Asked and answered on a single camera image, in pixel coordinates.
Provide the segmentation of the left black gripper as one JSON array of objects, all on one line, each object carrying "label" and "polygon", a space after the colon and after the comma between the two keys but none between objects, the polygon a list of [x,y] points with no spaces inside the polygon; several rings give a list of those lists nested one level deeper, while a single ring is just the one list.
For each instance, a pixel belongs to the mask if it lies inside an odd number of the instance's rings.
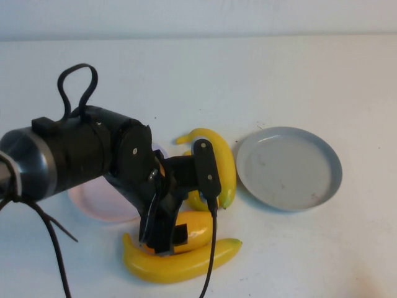
[{"label": "left black gripper", "polygon": [[175,246],[187,243],[187,224],[176,224],[175,215],[188,191],[186,169],[120,169],[117,191],[139,215],[139,242],[147,243],[154,227],[154,252],[170,255]]}]

